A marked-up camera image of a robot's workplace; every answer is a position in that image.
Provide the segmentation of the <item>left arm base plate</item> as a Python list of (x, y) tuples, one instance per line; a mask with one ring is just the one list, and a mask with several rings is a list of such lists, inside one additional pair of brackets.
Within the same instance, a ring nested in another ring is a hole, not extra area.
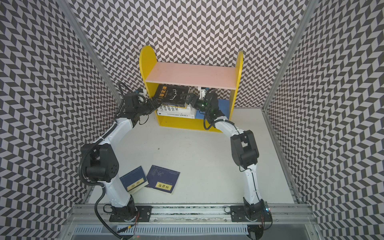
[(152, 215), (152, 209), (152, 206), (112, 207), (109, 221), (112, 223), (149, 222)]

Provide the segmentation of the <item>black book orange title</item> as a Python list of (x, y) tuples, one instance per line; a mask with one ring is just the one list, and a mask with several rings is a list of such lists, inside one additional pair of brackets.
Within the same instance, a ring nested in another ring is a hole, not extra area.
[(165, 106), (186, 108), (186, 103), (182, 99), (182, 94), (188, 94), (188, 86), (173, 86), (160, 84), (156, 90), (155, 98)]

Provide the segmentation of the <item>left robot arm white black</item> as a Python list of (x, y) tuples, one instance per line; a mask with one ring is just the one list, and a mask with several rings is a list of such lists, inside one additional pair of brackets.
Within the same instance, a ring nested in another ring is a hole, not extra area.
[(118, 176), (119, 161), (114, 148), (140, 121), (162, 105), (162, 101), (136, 93), (124, 95), (114, 117), (113, 125), (91, 144), (81, 148), (81, 160), (78, 174), (81, 182), (87, 186), (100, 186), (110, 198), (113, 214), (123, 214), (129, 219), (136, 215), (133, 197), (124, 187)]

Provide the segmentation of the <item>white book black bold text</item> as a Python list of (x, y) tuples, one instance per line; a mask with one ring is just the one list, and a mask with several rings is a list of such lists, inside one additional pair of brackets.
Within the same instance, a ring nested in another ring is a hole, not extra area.
[(158, 111), (174, 113), (174, 114), (182, 114), (182, 115), (192, 115), (195, 112), (195, 110), (193, 110), (190, 106), (187, 106), (186, 108), (180, 108), (180, 107), (167, 106), (167, 105), (160, 106), (158, 108)]

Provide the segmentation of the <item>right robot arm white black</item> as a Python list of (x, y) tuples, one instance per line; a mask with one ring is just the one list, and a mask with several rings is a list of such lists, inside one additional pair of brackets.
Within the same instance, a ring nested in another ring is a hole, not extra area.
[(260, 156), (258, 146), (251, 130), (244, 131), (231, 122), (219, 108), (218, 95), (215, 91), (206, 93), (203, 99), (189, 93), (182, 94), (182, 100), (195, 110), (202, 112), (203, 127), (206, 131), (215, 128), (230, 139), (232, 158), (245, 176), (244, 211), (250, 221), (261, 218), (267, 211), (261, 197), (257, 180), (257, 163)]

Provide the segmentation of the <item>white thin book small text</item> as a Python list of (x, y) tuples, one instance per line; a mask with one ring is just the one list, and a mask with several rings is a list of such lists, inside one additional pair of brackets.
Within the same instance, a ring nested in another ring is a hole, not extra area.
[(175, 117), (175, 118), (186, 118), (186, 119), (195, 119), (195, 115), (186, 115), (181, 113), (168, 113), (168, 112), (161, 112), (157, 111), (158, 116), (164, 116), (164, 117)]

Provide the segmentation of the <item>navy book yellow label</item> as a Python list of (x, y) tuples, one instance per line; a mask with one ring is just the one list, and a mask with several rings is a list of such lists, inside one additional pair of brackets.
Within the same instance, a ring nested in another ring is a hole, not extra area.
[(120, 177), (120, 180), (126, 191), (131, 195), (149, 184), (142, 166)]
[(147, 174), (147, 188), (172, 194), (179, 176), (180, 172), (152, 165)]

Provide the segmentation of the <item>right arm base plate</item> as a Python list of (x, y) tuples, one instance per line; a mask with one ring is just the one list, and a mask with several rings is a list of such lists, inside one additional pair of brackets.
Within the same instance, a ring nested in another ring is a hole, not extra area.
[(262, 221), (270, 223), (273, 221), (270, 212), (264, 209), (249, 210), (243, 205), (230, 206), (230, 217), (232, 222), (258, 222)]

